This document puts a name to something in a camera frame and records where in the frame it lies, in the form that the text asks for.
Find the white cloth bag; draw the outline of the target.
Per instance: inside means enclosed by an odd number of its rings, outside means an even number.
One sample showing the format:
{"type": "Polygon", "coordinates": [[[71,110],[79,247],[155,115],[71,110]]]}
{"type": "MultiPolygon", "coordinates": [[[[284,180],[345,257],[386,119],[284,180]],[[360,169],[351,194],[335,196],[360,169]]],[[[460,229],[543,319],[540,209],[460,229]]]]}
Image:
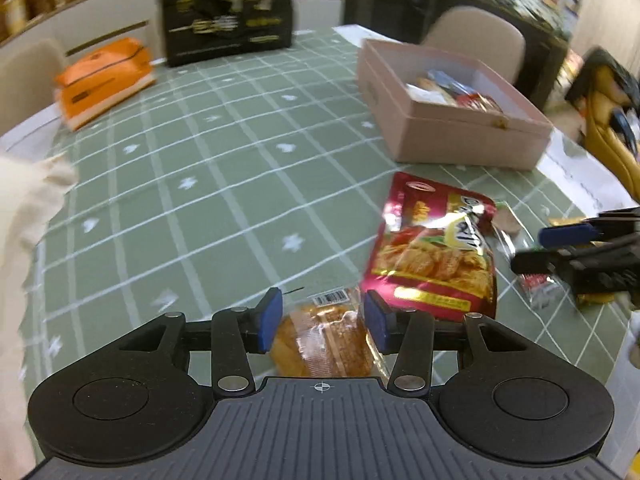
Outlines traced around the white cloth bag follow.
{"type": "Polygon", "coordinates": [[[27,400],[21,378],[25,343],[26,281],[36,246],[77,184],[63,155],[29,162],[1,156],[1,477],[21,479],[35,467],[26,430],[27,400]]]}

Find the green grid tablecloth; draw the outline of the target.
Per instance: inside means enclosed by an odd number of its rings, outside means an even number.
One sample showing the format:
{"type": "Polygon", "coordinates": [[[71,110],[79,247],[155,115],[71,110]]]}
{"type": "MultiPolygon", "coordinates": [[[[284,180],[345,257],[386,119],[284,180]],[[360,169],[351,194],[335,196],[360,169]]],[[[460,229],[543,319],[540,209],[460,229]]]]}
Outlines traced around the green grid tablecloth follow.
{"type": "MultiPolygon", "coordinates": [[[[279,287],[288,307],[344,298],[366,267],[399,165],[356,84],[363,32],[161,70],[160,82],[78,133],[76,188],[38,245],[29,287],[28,392],[145,328],[190,342],[210,383],[208,320],[279,287]]],[[[616,479],[639,447],[639,318],[626,300],[533,307],[498,250],[498,319],[604,382],[615,402],[598,457],[501,463],[467,448],[422,402],[374,379],[282,379],[256,356],[258,393],[222,402],[170,455],[112,469],[48,458],[38,479],[616,479]]]]}

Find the beige chair right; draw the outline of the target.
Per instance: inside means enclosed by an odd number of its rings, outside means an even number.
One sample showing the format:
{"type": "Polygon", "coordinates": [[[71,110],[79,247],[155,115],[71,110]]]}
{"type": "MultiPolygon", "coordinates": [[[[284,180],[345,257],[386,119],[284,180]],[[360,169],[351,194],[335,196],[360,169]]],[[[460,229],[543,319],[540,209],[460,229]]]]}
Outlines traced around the beige chair right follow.
{"type": "Polygon", "coordinates": [[[474,6],[455,6],[428,30],[422,46],[476,58],[514,82],[525,58],[526,41],[511,23],[474,6]]]}

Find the magenta fried chicken snack bag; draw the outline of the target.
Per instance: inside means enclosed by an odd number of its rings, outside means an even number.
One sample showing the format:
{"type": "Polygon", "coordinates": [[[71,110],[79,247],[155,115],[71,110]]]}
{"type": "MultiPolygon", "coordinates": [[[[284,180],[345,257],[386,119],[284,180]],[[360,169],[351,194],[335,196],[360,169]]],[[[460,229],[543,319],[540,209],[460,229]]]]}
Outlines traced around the magenta fried chicken snack bag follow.
{"type": "Polygon", "coordinates": [[[494,318],[495,258],[487,237],[496,212],[485,195],[396,172],[360,289],[441,320],[460,322],[472,312],[494,318]]]}

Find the pink storage box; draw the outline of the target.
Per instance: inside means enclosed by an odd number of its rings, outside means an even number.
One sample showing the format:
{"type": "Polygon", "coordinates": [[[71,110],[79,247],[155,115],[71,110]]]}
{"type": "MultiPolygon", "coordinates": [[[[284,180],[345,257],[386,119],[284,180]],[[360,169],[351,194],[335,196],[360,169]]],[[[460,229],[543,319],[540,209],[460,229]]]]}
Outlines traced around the pink storage box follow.
{"type": "Polygon", "coordinates": [[[547,117],[474,58],[366,39],[358,53],[357,82],[396,162],[533,170],[551,139],[553,126],[547,117]],[[484,112],[413,99],[408,85],[431,70],[489,96],[499,109],[484,112]]]}

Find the beige chair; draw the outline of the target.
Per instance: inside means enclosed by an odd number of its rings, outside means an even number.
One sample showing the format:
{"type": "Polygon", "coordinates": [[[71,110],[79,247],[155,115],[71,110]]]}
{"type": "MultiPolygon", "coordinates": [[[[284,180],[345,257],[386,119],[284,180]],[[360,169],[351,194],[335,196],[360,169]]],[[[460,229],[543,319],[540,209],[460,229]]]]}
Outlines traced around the beige chair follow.
{"type": "Polygon", "coordinates": [[[62,47],[41,39],[1,58],[1,134],[54,102],[55,77],[66,69],[62,47]]]}
{"type": "Polygon", "coordinates": [[[514,82],[525,58],[526,41],[511,23],[474,6],[455,6],[428,30],[422,46],[476,58],[514,82]]]}

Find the clear wrapped biscuit packet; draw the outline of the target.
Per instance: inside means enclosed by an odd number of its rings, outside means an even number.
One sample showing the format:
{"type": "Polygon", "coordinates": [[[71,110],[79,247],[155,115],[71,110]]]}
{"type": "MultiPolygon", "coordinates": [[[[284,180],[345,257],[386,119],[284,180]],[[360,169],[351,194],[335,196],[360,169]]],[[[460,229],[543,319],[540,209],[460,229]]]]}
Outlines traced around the clear wrapped biscuit packet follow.
{"type": "Polygon", "coordinates": [[[492,227],[499,252],[506,258],[526,302],[534,310],[552,307],[562,299],[564,290],[537,256],[528,231],[507,202],[496,203],[492,227]]]}

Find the black gift box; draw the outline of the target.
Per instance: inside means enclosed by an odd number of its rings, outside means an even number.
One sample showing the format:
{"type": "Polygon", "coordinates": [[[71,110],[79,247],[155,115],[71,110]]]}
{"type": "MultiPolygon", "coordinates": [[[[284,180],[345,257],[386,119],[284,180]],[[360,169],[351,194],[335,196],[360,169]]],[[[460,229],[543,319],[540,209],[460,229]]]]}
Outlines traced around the black gift box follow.
{"type": "Polygon", "coordinates": [[[292,0],[160,0],[170,67],[292,46],[292,0]]]}

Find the orange snack package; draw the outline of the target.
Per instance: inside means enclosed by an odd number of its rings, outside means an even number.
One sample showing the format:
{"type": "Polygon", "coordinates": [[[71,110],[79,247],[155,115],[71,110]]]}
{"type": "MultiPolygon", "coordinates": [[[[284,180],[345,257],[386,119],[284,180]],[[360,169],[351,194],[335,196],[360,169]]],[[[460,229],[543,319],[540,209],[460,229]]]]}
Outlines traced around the orange snack package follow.
{"type": "Polygon", "coordinates": [[[67,66],[54,80],[54,97],[70,131],[155,84],[147,47],[122,38],[67,66]]]}

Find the bread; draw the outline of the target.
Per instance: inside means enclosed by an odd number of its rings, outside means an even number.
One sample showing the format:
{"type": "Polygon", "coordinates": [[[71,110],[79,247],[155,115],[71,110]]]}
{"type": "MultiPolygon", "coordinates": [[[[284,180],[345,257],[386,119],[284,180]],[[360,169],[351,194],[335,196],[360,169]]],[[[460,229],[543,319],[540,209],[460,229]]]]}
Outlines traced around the bread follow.
{"type": "Polygon", "coordinates": [[[280,322],[270,358],[283,377],[388,379],[364,325],[357,287],[322,292],[292,307],[280,322]]]}

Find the snacks inside pink box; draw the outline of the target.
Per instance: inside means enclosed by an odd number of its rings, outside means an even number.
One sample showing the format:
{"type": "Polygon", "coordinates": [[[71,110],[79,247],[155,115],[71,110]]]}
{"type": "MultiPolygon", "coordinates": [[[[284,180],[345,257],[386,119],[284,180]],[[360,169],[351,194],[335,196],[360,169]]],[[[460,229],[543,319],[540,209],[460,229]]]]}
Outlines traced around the snacks inside pink box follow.
{"type": "Polygon", "coordinates": [[[429,70],[424,76],[408,82],[406,90],[416,102],[502,113],[502,108],[491,96],[462,84],[442,70],[429,70]]]}

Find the beige chair left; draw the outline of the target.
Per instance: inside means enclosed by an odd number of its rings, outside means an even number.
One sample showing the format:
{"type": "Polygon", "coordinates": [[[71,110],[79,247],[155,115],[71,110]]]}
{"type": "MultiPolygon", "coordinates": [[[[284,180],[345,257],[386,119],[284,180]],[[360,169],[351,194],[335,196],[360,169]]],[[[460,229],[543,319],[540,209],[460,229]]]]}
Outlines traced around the beige chair left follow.
{"type": "Polygon", "coordinates": [[[66,69],[62,47],[41,39],[1,58],[1,134],[54,102],[55,77],[66,69]]]}

